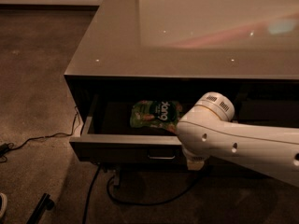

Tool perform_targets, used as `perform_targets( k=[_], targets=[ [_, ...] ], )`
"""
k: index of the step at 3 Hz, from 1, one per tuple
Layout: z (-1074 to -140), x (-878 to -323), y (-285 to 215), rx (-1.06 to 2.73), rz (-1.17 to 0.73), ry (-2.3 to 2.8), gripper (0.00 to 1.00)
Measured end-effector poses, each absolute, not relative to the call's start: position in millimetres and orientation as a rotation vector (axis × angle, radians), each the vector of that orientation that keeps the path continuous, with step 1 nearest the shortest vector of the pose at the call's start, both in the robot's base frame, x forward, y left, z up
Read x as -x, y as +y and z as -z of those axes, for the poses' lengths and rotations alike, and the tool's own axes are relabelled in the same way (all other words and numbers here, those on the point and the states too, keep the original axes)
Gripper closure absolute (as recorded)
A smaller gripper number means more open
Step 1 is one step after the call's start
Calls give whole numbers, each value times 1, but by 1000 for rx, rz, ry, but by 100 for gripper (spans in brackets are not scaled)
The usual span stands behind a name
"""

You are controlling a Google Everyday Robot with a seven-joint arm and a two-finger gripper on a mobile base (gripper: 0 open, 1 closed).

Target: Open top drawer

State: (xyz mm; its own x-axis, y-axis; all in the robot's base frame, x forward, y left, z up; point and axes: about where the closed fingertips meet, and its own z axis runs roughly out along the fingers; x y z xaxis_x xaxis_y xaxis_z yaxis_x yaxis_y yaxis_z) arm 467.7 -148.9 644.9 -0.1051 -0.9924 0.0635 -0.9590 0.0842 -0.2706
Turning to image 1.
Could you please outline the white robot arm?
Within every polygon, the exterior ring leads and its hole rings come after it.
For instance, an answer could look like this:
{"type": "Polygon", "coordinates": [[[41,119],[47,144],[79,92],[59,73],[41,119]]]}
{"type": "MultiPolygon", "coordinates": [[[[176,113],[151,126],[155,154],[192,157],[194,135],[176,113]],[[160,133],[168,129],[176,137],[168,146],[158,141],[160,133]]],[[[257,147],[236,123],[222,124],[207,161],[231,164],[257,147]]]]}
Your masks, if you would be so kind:
{"type": "Polygon", "coordinates": [[[187,160],[211,156],[299,186],[299,130],[233,123],[231,101],[204,94],[179,120],[177,137],[187,160]]]}

